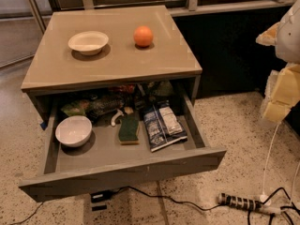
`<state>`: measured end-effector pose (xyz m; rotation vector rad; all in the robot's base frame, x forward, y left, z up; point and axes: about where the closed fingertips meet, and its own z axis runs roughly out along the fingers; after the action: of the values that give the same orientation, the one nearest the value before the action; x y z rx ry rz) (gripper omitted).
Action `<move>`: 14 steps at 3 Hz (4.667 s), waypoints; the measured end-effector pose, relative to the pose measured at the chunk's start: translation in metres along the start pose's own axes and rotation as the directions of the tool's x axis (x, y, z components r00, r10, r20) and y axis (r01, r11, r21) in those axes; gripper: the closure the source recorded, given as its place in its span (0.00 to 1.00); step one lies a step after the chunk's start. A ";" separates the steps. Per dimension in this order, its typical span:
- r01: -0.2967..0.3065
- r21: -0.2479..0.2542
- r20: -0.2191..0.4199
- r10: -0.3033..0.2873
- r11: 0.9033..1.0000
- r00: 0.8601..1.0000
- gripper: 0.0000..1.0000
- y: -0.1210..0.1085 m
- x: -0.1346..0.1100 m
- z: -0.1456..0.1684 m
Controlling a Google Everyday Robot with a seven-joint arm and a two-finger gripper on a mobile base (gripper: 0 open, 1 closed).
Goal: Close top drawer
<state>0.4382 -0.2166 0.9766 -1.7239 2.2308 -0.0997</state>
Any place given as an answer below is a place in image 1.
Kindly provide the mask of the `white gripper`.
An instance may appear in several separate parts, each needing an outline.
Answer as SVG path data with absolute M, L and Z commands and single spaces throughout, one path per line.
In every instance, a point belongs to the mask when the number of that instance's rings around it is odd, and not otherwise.
M 263 46 L 275 46 L 276 56 L 288 62 L 272 70 L 265 86 L 262 118 L 279 124 L 300 101 L 300 0 L 267 30 L 256 37 Z

